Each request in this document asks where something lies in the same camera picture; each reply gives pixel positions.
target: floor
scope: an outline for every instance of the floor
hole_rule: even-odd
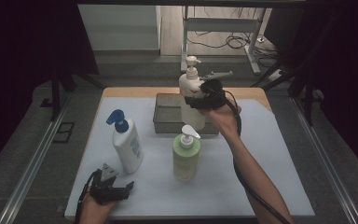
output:
[[[196,18],[232,18],[232,19],[252,19],[256,20],[262,8],[238,8],[238,7],[189,7],[188,17]],[[266,10],[266,14],[263,18],[263,25],[260,28],[260,36],[264,34],[267,21],[269,20],[269,14],[271,9]],[[183,43],[183,17],[184,10],[182,7],[161,7],[161,55],[180,55],[181,47]],[[244,44],[243,39],[247,39],[244,34],[234,34],[234,36],[240,38],[240,42],[232,40],[229,45],[226,45],[227,38],[231,33],[218,33],[218,32],[188,32],[188,47],[187,51],[189,55],[245,55],[241,45]],[[257,43],[258,47],[264,47],[271,45],[268,43]]]
[[[233,12],[235,15],[238,9],[234,9],[228,9],[224,15],[230,16]],[[200,7],[196,15],[206,14],[205,11],[209,15],[215,13],[212,8]],[[172,13],[179,15],[180,18],[180,12],[181,8],[167,7],[162,11],[162,15],[164,18]],[[242,16],[244,14],[246,17],[251,17],[253,13],[254,10],[251,8],[244,9]],[[172,29],[173,24],[180,24],[179,21],[169,21],[167,22],[169,25],[163,22],[162,29],[168,27]],[[180,76],[180,57],[178,56],[180,44],[178,48],[177,43],[181,43],[182,40],[181,35],[171,34],[169,38],[166,36],[170,36],[169,32],[162,37],[161,43],[165,43],[164,41],[168,39],[173,42],[176,37],[178,38],[175,40],[176,44],[161,46],[161,56],[147,53],[134,55],[130,52],[125,54],[96,52],[96,61],[101,75],[94,78],[106,86],[176,86],[177,78]],[[197,39],[197,41],[210,41],[205,42],[210,45],[221,44],[221,41],[225,39],[224,35],[216,37],[214,34],[207,34],[203,37],[205,39]],[[190,53],[200,55],[201,60],[205,62],[200,64],[201,74],[219,68],[235,70],[235,77],[227,79],[224,86],[249,87],[258,80],[258,77],[253,75],[246,57],[243,56],[243,50],[211,49],[190,45],[189,50]],[[260,68],[264,72],[268,69],[263,66]],[[76,90],[72,93],[61,92],[65,110],[58,123],[50,122],[51,108],[40,107],[44,99],[51,98],[49,83],[35,89],[34,102],[0,155],[1,216],[5,206],[13,200],[11,197],[13,189],[20,183],[21,175],[27,171],[29,161],[39,149],[45,149],[45,153],[40,155],[42,161],[34,169],[34,177],[30,179],[29,185],[23,185],[21,189],[25,191],[23,198],[17,198],[20,203],[17,204],[17,210],[13,210],[15,213],[11,221],[14,223],[72,223],[63,217],[63,212],[102,94],[102,90],[87,81],[77,76],[74,76],[74,79],[77,85]],[[267,96],[301,182],[316,213],[315,217],[295,217],[296,223],[358,223],[358,218],[355,219],[356,222],[348,218],[349,214],[358,212],[358,160],[326,120],[318,103],[315,103],[312,108],[314,126],[310,128],[303,122],[299,111],[301,97],[290,98],[286,92],[289,85],[290,81],[283,83],[268,91]],[[74,123],[69,141],[67,143],[54,142],[62,137],[55,132],[48,135],[48,131],[58,129],[58,125],[65,122]],[[49,143],[47,148],[41,148],[40,144],[44,141]],[[227,223],[228,221],[230,223],[255,222],[234,218],[214,221],[197,220],[194,223]],[[135,222],[115,221],[115,223]],[[157,221],[143,221],[143,223],[157,223]]]

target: black cable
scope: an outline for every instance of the black cable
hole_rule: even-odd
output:
[[[242,15],[242,11],[243,11],[243,7],[240,9],[240,12],[238,13],[238,18],[240,18],[240,17],[241,17],[241,15]]]
[[[263,55],[263,56],[266,56],[266,57],[269,57],[269,58],[274,58],[274,59],[280,57],[279,53],[272,53],[272,52],[279,52],[279,51],[273,50],[273,49],[261,49],[261,48],[255,46],[255,51],[254,51],[255,54]]]
[[[231,15],[229,15],[230,18],[232,18],[232,15],[234,15],[234,12],[237,11],[237,9],[239,9],[238,7],[234,8],[234,10],[231,12]]]
[[[257,7],[255,7],[255,11],[257,10]],[[254,19],[255,18],[255,12],[254,12],[254,16],[252,17],[252,19]]]
[[[99,170],[93,172],[91,174],[91,176],[89,177],[89,180],[87,180],[87,183],[83,187],[83,191],[81,192],[79,200],[77,201],[77,209],[76,209],[76,216],[75,216],[74,224],[78,224],[80,222],[81,209],[82,209],[82,204],[83,204],[84,197],[86,196],[87,189],[89,188],[89,184],[90,184],[91,179],[95,175],[97,175],[98,172],[99,172]]]
[[[209,34],[209,33],[211,33],[212,31],[208,31],[208,32],[204,32],[204,33],[201,33],[201,34],[197,34],[197,31],[195,31],[194,33],[196,34],[196,35],[207,35],[207,34]]]
[[[235,46],[232,46],[230,43],[232,41],[236,41],[237,43],[239,43],[240,45],[235,47]],[[232,48],[232,49],[242,49],[243,47],[246,46],[246,44],[249,44],[249,42],[247,41],[247,39],[244,39],[243,37],[241,36],[237,36],[237,35],[234,35],[234,33],[231,33],[231,35],[229,35],[227,38],[226,38],[226,43]]]
[[[234,114],[234,118],[237,121],[237,133],[239,136],[241,136],[241,116],[240,113],[238,112],[238,105],[237,105],[237,101],[234,98],[234,95],[227,91],[228,93],[231,94],[231,96],[233,97],[234,103],[236,106],[234,106],[224,95],[220,94],[219,92],[215,91],[214,89],[208,87],[208,86],[204,86],[204,88],[208,89],[209,91],[213,92],[213,94],[215,94],[216,96],[218,96],[219,98],[221,98],[223,101],[225,101],[225,103],[228,105],[228,107],[232,110],[233,114]],[[246,181],[243,179],[240,170],[238,169],[237,163],[235,162],[235,160],[233,159],[233,163],[234,163],[234,170],[235,170],[235,174],[237,175],[237,178],[240,180],[241,184],[243,185],[243,187],[245,188],[245,190],[247,190],[249,192],[249,194],[251,194],[263,207],[265,207],[268,211],[270,211],[270,213],[275,216],[277,219],[280,220],[281,223],[284,224],[290,224],[289,221],[286,220],[286,218],[284,216],[282,216],[275,208],[273,208],[269,203],[267,203],[266,201],[264,201],[263,198],[261,198],[247,183]]]
[[[222,45],[222,46],[210,46],[210,45],[206,45],[206,44],[203,44],[203,43],[191,41],[191,40],[188,39],[188,38],[187,38],[187,41],[190,42],[190,43],[192,43],[192,44],[198,44],[198,45],[202,45],[202,46],[205,46],[205,47],[208,47],[208,48],[212,48],[212,49],[220,49],[220,48],[222,48],[222,47],[224,47],[224,46],[227,45],[227,43],[226,43],[226,44],[224,44],[224,45]]]
[[[204,7],[204,12],[205,12],[205,14],[206,14],[208,17],[210,17],[209,14],[208,14],[208,12],[206,12],[206,7]]]

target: metal tray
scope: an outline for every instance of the metal tray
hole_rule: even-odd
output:
[[[180,112],[180,94],[158,93],[156,97],[155,113],[153,122],[156,133],[181,133],[182,122]],[[206,118],[205,128],[197,131],[199,134],[219,134],[219,131],[212,125],[209,118]]]

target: white pump cap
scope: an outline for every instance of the white pump cap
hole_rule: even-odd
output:
[[[197,63],[201,63],[200,60],[197,60],[197,57],[195,56],[188,56],[186,57],[186,64],[189,66],[186,71],[186,77],[189,80],[197,79],[199,76],[199,72],[197,71],[197,68],[193,67]]]
[[[182,137],[180,138],[180,144],[184,148],[193,147],[193,137],[200,139],[200,135],[190,125],[185,125],[182,128]]]

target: green soap bottle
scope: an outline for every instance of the green soap bottle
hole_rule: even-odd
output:
[[[200,135],[190,126],[182,128],[173,140],[173,174],[179,181],[191,180],[197,172],[200,154]]]

